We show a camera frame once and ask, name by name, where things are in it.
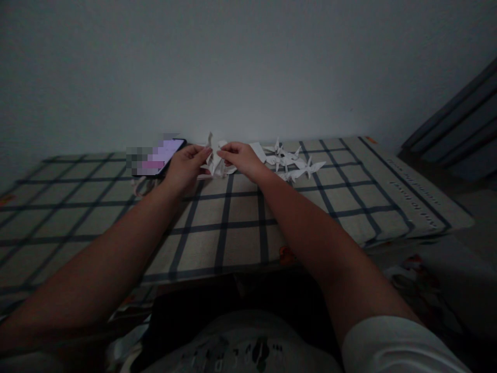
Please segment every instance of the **phone screen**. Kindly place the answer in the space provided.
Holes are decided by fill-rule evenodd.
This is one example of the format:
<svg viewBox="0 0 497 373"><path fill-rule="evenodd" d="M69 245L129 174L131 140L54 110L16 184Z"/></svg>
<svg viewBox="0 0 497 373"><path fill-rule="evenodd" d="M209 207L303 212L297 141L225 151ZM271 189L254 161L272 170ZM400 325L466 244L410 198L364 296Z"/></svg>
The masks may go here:
<svg viewBox="0 0 497 373"><path fill-rule="evenodd" d="M153 154L148 154L146 161L140 162L134 175L154 176L160 174L184 142L184 139L164 140L161 146L153 148Z"/></svg>

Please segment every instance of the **smartphone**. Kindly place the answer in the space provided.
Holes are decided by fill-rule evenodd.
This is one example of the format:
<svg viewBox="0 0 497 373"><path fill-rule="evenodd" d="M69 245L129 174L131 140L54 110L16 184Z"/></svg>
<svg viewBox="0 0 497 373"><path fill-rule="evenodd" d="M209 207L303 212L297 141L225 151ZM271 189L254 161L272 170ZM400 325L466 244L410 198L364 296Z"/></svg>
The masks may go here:
<svg viewBox="0 0 497 373"><path fill-rule="evenodd" d="M153 148L153 154L147 154L145 160L137 162L131 174L135 177L161 177L169 166L172 156L186 145L185 139L164 140L161 146Z"/></svg>

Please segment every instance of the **curtain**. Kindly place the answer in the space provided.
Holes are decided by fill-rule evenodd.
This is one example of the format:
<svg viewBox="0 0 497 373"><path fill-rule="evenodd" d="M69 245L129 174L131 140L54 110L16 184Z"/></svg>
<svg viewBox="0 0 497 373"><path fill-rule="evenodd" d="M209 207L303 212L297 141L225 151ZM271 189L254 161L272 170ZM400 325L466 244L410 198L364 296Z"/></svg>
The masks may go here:
<svg viewBox="0 0 497 373"><path fill-rule="evenodd" d="M497 59L402 146L467 181L497 189Z"/></svg>

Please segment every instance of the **plaid blanket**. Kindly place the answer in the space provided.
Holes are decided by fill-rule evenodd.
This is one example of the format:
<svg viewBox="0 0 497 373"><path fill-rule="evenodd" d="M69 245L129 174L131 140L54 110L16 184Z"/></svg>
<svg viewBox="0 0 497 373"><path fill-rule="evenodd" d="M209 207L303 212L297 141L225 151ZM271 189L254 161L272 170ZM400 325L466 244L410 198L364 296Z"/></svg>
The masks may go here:
<svg viewBox="0 0 497 373"><path fill-rule="evenodd" d="M463 208L369 138L283 146L302 146L301 157L327 162L293 187L365 250L473 224ZM131 179L125 154L107 153L56 156L19 180L3 201L14 198L0 208L0 296L31 292L133 208ZM285 245L247 177L236 172L201 180L182 202L142 285L278 265Z"/></svg>

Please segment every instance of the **white paper crane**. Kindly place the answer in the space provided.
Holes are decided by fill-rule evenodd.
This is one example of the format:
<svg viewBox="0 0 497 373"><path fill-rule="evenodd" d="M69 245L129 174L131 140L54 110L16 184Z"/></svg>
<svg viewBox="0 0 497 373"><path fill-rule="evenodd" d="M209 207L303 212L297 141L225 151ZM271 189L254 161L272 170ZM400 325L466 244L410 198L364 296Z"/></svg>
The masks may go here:
<svg viewBox="0 0 497 373"><path fill-rule="evenodd" d="M309 161L307 162L305 168L299 170L299 171L306 172L308 179L311 178L312 173L317 172L321 167L323 167L326 164L326 161L323 161L323 162L314 163L311 166L311 160L312 160L312 156L309 157Z"/></svg>

